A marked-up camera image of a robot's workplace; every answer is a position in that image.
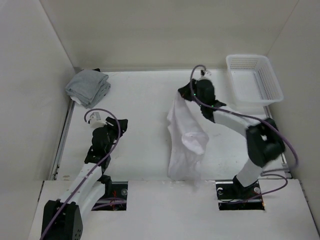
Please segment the white tank top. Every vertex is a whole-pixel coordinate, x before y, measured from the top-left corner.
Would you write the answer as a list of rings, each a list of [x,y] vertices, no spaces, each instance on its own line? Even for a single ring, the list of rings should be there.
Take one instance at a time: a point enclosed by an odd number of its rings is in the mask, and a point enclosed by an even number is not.
[[[171,138],[168,177],[174,181],[199,181],[209,136],[194,118],[180,93],[175,95],[167,120]]]

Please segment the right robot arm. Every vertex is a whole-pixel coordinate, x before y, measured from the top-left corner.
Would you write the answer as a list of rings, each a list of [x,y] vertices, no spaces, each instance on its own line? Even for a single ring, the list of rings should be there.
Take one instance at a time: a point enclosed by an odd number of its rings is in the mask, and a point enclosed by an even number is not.
[[[213,83],[205,77],[192,79],[177,91],[183,102],[196,102],[205,119],[245,137],[248,160],[233,177],[231,185],[234,196],[244,199],[253,190],[260,176],[272,174],[265,169],[266,166],[285,151],[285,144],[278,134],[275,121],[232,111],[226,103],[216,98]]]

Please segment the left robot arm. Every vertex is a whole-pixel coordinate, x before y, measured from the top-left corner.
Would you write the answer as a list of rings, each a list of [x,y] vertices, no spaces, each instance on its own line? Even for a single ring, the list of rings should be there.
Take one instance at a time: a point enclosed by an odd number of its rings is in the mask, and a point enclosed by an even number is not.
[[[84,164],[69,188],[58,199],[45,204],[42,240],[81,239],[85,217],[99,199],[105,200],[112,195],[112,181],[105,171],[112,150],[127,131],[128,120],[112,117],[102,120],[99,113],[94,112],[88,123],[93,132]]]

